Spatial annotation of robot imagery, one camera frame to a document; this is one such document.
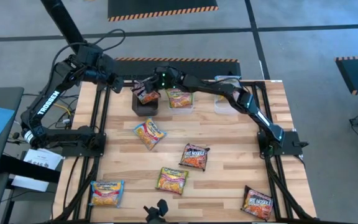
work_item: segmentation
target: hot noodle package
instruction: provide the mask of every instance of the hot noodle package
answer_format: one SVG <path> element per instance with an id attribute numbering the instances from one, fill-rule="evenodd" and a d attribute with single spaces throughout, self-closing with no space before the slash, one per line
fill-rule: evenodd
<path id="1" fill-rule="evenodd" d="M 147 118 L 146 122 L 136 126 L 134 132 L 140 137 L 148 150 L 152 150 L 153 147 L 167 135 L 165 131 L 158 129 L 152 118 Z"/>
<path id="2" fill-rule="evenodd" d="M 156 91 L 151 91 L 150 93 L 146 93 L 144 82 L 149 79 L 150 77 L 146 78 L 141 82 L 135 81 L 134 87 L 131 88 L 131 91 L 135 94 L 135 96 L 139 99 L 139 101 L 142 104 L 146 104 L 160 97 L 160 94 Z"/>
<path id="3" fill-rule="evenodd" d="M 209 148 L 194 146 L 189 143 L 185 146 L 179 165 L 200 168 L 205 171 L 208 151 Z"/>
<path id="4" fill-rule="evenodd" d="M 166 90 L 171 108 L 187 108 L 193 103 L 193 94 L 171 88 Z"/>
<path id="5" fill-rule="evenodd" d="M 110 205 L 118 208 L 124 191 L 124 181 L 92 181 L 92 200 L 89 205 Z"/>
<path id="6" fill-rule="evenodd" d="M 181 195 L 186 184 L 188 173 L 189 172 L 185 170 L 163 167 L 161 168 L 156 189 L 167 190 Z"/>
<path id="7" fill-rule="evenodd" d="M 272 207 L 273 201 L 271 197 L 246 186 L 244 203 L 241 210 L 267 221 L 270 218 Z"/>

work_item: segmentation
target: wooden table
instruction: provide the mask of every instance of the wooden table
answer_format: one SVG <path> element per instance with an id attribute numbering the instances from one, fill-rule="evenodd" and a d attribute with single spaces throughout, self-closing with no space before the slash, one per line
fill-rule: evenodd
<path id="1" fill-rule="evenodd" d="M 266 81 L 267 93 L 273 114 L 273 122 L 291 130 L 293 128 L 288 101 L 282 82 Z M 96 86 L 83 83 L 76 108 L 73 128 L 89 125 L 96 93 Z M 257 218 L 240 211 L 244 186 L 270 195 L 264 161 L 259 158 L 256 133 L 258 126 L 244 114 L 220 115 L 214 112 L 214 96 L 196 93 L 195 110 L 189 115 L 171 115 L 167 97 L 162 94 L 158 115 L 153 117 L 158 128 L 166 131 L 151 151 L 132 132 L 145 121 L 131 109 L 132 95 L 124 88 L 118 95 L 111 92 L 106 134 L 108 137 L 104 156 L 100 160 L 98 179 L 125 180 L 121 207 L 94 207 L 93 222 L 144 222 L 143 206 L 156 207 L 163 198 L 168 202 L 169 212 L 165 218 L 170 222 L 249 222 Z M 206 171 L 179 166 L 187 143 L 211 148 Z M 289 191 L 307 213 L 315 216 L 305 169 L 293 156 L 282 156 L 283 168 Z M 74 158 L 65 159 L 58 185 L 53 213 L 62 212 L 63 196 Z M 71 179 L 67 203 L 74 196 L 80 178 L 82 158 L 78 161 Z M 190 171 L 182 196 L 155 190 L 161 167 Z M 280 209 L 285 217 L 282 195 Z M 85 215 L 84 194 L 80 218 Z"/>

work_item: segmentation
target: floor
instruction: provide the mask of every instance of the floor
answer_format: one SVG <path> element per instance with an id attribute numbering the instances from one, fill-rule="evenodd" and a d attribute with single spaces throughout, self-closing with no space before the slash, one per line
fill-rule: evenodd
<path id="1" fill-rule="evenodd" d="M 283 80 L 295 127 L 301 140 L 310 142 L 304 155 L 318 216 L 322 220 L 358 223 L 358 136 L 348 122 L 358 115 L 358 96 L 349 93 L 333 60 L 358 55 L 358 26 L 348 26 L 358 24 L 358 0 L 217 0 L 219 10 L 214 12 L 114 23 L 107 22 L 107 1 L 63 2 L 83 34 L 114 28 L 127 32 L 226 28 L 248 31 L 128 37 L 109 54 L 237 58 L 245 79 Z M 246 2 L 252 5 L 252 12 Z M 250 22 L 249 12 L 256 26 Z M 259 38 L 257 28 L 261 31 Z M 53 56 L 65 41 L 10 38 L 46 35 L 60 33 L 39 1 L 0 0 L 0 86 L 23 86 L 26 93 L 37 93 L 46 84 Z M 117 41 L 118 38 L 108 38 L 101 45 Z M 18 114 L 31 101 L 30 96 L 23 97 Z M 61 114 L 54 108 L 45 118 L 45 125 Z M 18 130 L 15 125 L 12 132 Z M 5 151 L 16 156 L 26 149 L 7 145 Z M 51 202 L 16 203 L 10 223 L 49 219 Z"/>

